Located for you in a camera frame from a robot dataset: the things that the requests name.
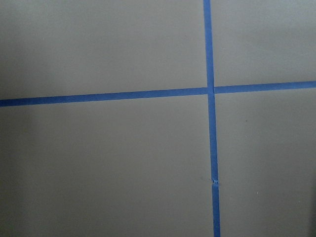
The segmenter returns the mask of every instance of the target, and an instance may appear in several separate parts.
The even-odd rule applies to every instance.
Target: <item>blue tape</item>
[[[208,117],[209,117],[210,149],[211,149],[213,229],[214,229],[214,237],[220,237],[221,231],[220,231],[216,117],[215,117],[215,95],[214,95],[214,64],[213,64],[213,42],[212,42],[212,22],[211,22],[210,0],[203,0],[203,5],[204,5],[204,25],[205,25],[207,88],[208,88]]]
[[[304,88],[315,88],[315,87],[316,87],[316,81],[269,83],[269,84],[255,84],[255,85],[229,85],[229,86],[215,87],[214,93],[222,94],[222,93],[237,93],[237,92],[251,92],[251,91],[266,91],[266,90],[290,90],[290,89],[304,89]]]
[[[0,100],[0,107],[102,101],[102,100],[155,98],[155,97],[185,96],[185,95],[206,95],[207,91],[208,91],[208,88],[201,87],[201,88],[187,88],[187,89],[149,90],[149,91],[119,92],[119,93],[90,94],[90,95],[69,95],[69,96],[8,99],[8,100]]]

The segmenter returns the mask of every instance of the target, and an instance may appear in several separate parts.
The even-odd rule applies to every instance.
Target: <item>blue grid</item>
[[[208,96],[210,149],[211,149],[213,228],[214,228],[214,237],[220,237],[221,234],[220,234],[219,180],[218,180],[217,141],[216,141],[217,136],[216,136],[216,115],[215,115],[215,94],[316,88],[316,81],[214,86],[214,71],[213,71],[214,64],[213,64],[210,0],[203,0],[203,6],[204,6],[204,26],[205,26],[207,87],[118,92],[118,93],[104,93],[104,94],[87,94],[87,95],[50,96],[50,97],[35,97],[35,98],[21,98],[21,99],[20,98],[19,99],[5,99],[5,100],[0,100],[0,107],[88,102],[88,101],[123,100],[123,99],[138,99],[138,98],[157,98],[157,97],[188,96],[188,95],[207,95]]]

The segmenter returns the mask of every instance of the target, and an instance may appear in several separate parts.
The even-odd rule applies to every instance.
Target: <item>gray surface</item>
[[[212,236],[207,96],[0,108],[0,236]]]
[[[215,85],[316,80],[316,1],[213,0]]]
[[[216,96],[222,237],[316,236],[315,98]]]
[[[0,21],[0,99],[206,86],[202,0],[2,0]]]

